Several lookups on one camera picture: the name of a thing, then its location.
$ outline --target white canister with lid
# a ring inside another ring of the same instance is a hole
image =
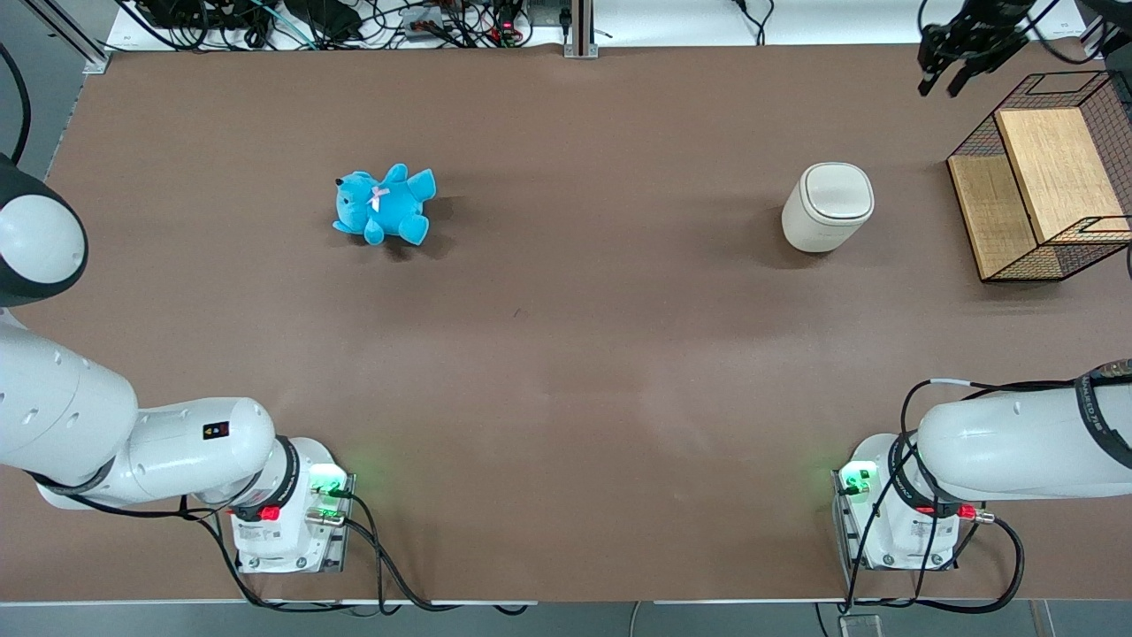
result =
[[[851,163],[814,164],[782,207],[782,231],[803,251],[830,251],[873,214],[873,186]]]

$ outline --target brown mat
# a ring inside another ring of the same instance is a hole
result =
[[[834,599],[830,470],[931,376],[1066,378],[1126,356],[1114,258],[979,283],[944,158],[1024,74],[916,93],[912,46],[126,54],[50,179],[91,265],[17,315],[145,406],[251,396],[360,475],[440,600]],[[805,256],[779,210],[811,163],[873,218]],[[335,177],[436,170],[421,249],[331,229]],[[1035,335],[1043,335],[1040,342]],[[915,418],[938,391],[918,404]],[[3,600],[231,599],[195,526],[55,511],[0,476]],[[994,509],[1024,596],[1132,597],[1129,499]],[[936,596],[994,596],[993,530]],[[265,595],[374,597],[341,576]],[[909,574],[861,594],[907,595]]]

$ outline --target blue teddy bear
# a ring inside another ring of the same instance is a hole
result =
[[[401,236],[414,246],[428,233],[424,201],[436,196],[432,171],[422,170],[409,177],[409,167],[398,163],[378,181],[368,172],[355,171],[341,179],[335,207],[338,219],[334,229],[348,234],[361,234],[376,246],[386,234]]]

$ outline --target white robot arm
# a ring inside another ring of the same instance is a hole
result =
[[[121,508],[192,494],[232,509],[241,568],[336,570],[346,475],[310,439],[275,436],[250,398],[138,410],[122,377],[36,336],[9,309],[72,285],[87,260],[78,216],[0,155],[0,464],[48,502]]]
[[[938,405],[917,431],[869,437],[835,476],[843,556],[918,570],[931,548],[927,568],[949,568],[959,520],[983,516],[972,503],[1132,493],[1132,449],[1120,433],[1132,431],[1130,384],[1129,362],[1113,363],[1071,387]]]

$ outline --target wire mesh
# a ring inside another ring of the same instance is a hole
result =
[[[1074,84],[1069,89],[1058,88]],[[1120,71],[1066,71],[1027,76],[959,145],[952,155],[1005,155],[995,113],[1002,109],[1078,107],[1124,216],[1089,216],[1062,230],[987,281],[1061,281],[1120,251],[1132,231],[1112,229],[1132,218],[1132,85]]]

